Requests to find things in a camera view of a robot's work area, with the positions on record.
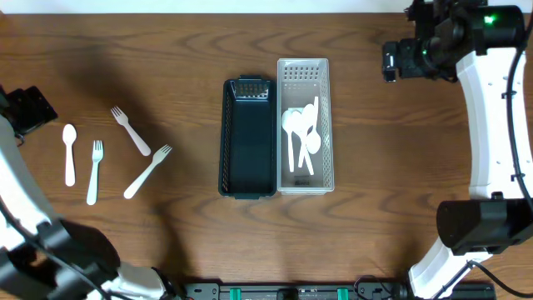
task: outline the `wood grain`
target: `wood grain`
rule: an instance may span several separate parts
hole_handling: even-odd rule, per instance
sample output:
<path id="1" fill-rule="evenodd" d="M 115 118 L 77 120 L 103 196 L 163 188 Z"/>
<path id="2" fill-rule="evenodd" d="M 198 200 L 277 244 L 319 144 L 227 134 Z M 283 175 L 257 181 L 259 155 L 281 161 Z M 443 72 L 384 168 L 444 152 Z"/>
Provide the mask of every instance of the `wood grain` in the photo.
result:
<path id="1" fill-rule="evenodd" d="M 226 283 L 404 277 L 436 239 L 438 203 L 468 198 L 471 165 L 460 84 L 382 80 L 381 45 L 412 34 L 400 14 L 8 16 L 0 79 L 8 91 L 38 86 L 55 107 L 59 119 L 28 136 L 22 155 L 57 211 L 99 228 L 122 260 Z M 223 82 L 275 78 L 277 59 L 298 57 L 330 62 L 335 192 L 221 197 Z M 531 85 L 526 98 L 531 119 Z M 129 201 L 123 191 L 151 160 L 114 105 L 152 150 L 174 147 Z M 74 187 L 63 183 L 66 123 L 78 131 Z M 88 207 L 94 139 L 106 154 Z M 531 250 L 526 242 L 486 265 L 532 290 Z"/>

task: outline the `green tape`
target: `green tape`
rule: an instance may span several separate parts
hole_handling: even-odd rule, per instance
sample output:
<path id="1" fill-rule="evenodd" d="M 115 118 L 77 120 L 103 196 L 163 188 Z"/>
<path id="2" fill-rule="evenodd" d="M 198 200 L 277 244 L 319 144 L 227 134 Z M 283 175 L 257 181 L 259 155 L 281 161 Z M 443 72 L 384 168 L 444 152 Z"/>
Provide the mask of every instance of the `green tape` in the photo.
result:
<path id="1" fill-rule="evenodd" d="M 350 300 L 350 292 L 347 288 L 338 288 L 336 295 L 339 300 Z"/>
<path id="2" fill-rule="evenodd" d="M 230 300 L 241 300 L 240 288 L 230 288 Z"/>

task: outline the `utensil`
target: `utensil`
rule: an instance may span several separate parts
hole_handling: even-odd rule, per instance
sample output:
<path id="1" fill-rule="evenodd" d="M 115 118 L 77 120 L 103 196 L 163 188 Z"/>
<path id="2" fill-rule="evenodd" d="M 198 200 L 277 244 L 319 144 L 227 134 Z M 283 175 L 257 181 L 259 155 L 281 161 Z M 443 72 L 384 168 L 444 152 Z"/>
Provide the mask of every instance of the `utensil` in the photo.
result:
<path id="1" fill-rule="evenodd" d="M 65 125 L 63 129 L 63 142 L 67 146 L 67 161 L 65 166 L 65 184 L 71 187 L 76 182 L 76 172 L 74 171 L 74 158 L 72 156 L 72 145 L 76 141 L 76 128 L 72 124 Z"/>
<path id="2" fill-rule="evenodd" d="M 292 119 L 293 124 L 295 124 L 295 128 L 296 128 L 295 133 L 298 135 L 298 137 L 300 137 L 301 145 L 305 146 L 306 138 L 307 138 L 307 130 L 306 129 L 305 131 L 301 130 L 303 127 L 306 126 L 305 124 L 302 126 L 301 113 L 292 112 L 291 119 Z M 303 151 L 303 157 L 306 159 L 306 165 L 307 165 L 307 169 L 309 170 L 309 174 L 314 175 L 313 166 L 311 163 L 311 158 L 309 157 L 309 153 L 307 151 Z"/>
<path id="3" fill-rule="evenodd" d="M 165 145 L 161 149 L 157 150 L 157 152 L 153 155 L 153 160 L 150 166 L 147 167 L 146 170 L 137 178 L 135 181 L 130 185 L 126 192 L 124 192 L 124 197 L 126 199 L 131 199 L 133 195 L 137 192 L 137 190 L 141 187 L 141 185 L 144 183 L 144 181 L 147 179 L 148 175 L 153 171 L 153 169 L 165 159 L 167 154 L 172 150 L 172 147 Z"/>
<path id="4" fill-rule="evenodd" d="M 94 141 L 92 143 L 92 172 L 91 181 L 89 182 L 89 190 L 87 191 L 87 204 L 94 205 L 97 202 L 98 194 L 98 165 L 103 158 L 103 143 L 102 141 Z"/>
<path id="5" fill-rule="evenodd" d="M 303 166 L 303 159 L 305 157 L 305 153 L 307 152 L 307 132 L 309 131 L 309 127 L 312 126 L 313 119 L 315 117 L 315 108 L 312 104 L 307 104 L 303 111 L 301 112 L 301 122 L 299 124 L 299 129 L 303 133 L 306 134 L 306 140 L 305 142 L 301 143 L 300 146 L 300 157 L 298 158 L 298 167 L 301 168 Z"/>
<path id="6" fill-rule="evenodd" d="M 289 171 L 294 172 L 294 152 L 292 149 L 292 131 L 294 122 L 291 121 L 291 112 L 288 110 L 281 116 L 281 126 L 289 138 Z"/>
<path id="7" fill-rule="evenodd" d="M 312 130 L 307 135 L 306 140 L 306 146 L 307 151 L 309 151 L 310 154 L 316 154 L 318 153 L 318 150 L 320 150 L 320 146 L 322 143 L 322 140 L 320 138 L 320 135 L 318 132 L 316 132 L 316 121 L 318 120 L 318 97 L 315 97 L 315 110 L 314 110 L 314 116 L 313 116 L 313 122 L 312 122 Z"/>
<path id="8" fill-rule="evenodd" d="M 133 128 L 130 126 L 130 123 L 127 121 L 127 116 L 120 108 L 113 107 L 111 108 L 111 113 L 117 120 L 117 123 L 124 126 L 126 128 L 127 132 L 130 134 L 130 137 L 132 137 L 133 142 L 135 145 L 137 145 L 137 148 L 139 148 L 139 151 L 141 151 L 142 155 L 148 156 L 150 155 L 150 148 L 148 145 L 142 140 L 141 137 L 133 130 Z"/>

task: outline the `gray plastic basket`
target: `gray plastic basket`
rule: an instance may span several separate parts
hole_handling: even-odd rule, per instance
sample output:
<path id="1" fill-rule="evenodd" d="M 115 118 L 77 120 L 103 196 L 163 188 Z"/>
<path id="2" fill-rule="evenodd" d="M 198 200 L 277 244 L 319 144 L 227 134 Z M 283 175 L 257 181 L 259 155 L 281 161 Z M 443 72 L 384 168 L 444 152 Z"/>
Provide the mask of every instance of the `gray plastic basket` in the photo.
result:
<path id="1" fill-rule="evenodd" d="M 314 175 L 304 162 L 297 166 L 300 138 L 292 134 L 295 167 L 288 164 L 288 136 L 281 128 L 281 115 L 289 108 L 300 109 L 319 97 L 316 130 L 321 137 L 318 153 L 310 154 Z M 277 190 L 282 194 L 324 194 L 335 188 L 329 64 L 325 58 L 283 58 L 277 62 Z"/>

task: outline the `fork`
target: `fork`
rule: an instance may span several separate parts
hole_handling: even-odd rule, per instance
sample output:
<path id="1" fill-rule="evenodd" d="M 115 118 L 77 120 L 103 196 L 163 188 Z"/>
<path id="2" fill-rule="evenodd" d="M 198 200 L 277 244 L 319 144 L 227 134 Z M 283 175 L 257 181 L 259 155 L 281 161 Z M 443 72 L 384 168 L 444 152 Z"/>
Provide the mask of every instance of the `fork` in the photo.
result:
<path id="1" fill-rule="evenodd" d="M 126 128 L 127 132 L 130 134 L 130 137 L 132 137 L 133 142 L 137 145 L 137 148 L 141 151 L 142 155 L 148 156 L 150 155 L 150 148 L 148 145 L 142 140 L 141 137 L 133 130 L 132 126 L 130 126 L 130 123 L 127 121 L 127 116 L 118 106 L 111 108 L 111 113 L 117 120 L 117 123 L 124 126 Z"/>
<path id="2" fill-rule="evenodd" d="M 103 158 L 103 144 L 102 141 L 94 141 L 92 143 L 92 172 L 91 181 L 89 182 L 89 190 L 87 192 L 87 204 L 94 205 L 97 202 L 98 194 L 98 165 Z"/>
<path id="3" fill-rule="evenodd" d="M 165 145 L 161 149 L 157 150 L 156 154 L 153 155 L 153 160 L 150 166 L 130 185 L 126 192 L 124 192 L 124 197 L 126 199 L 131 199 L 133 195 L 138 191 L 144 181 L 147 179 L 148 175 L 153 171 L 153 169 L 165 159 L 167 154 L 172 150 L 172 147 Z"/>

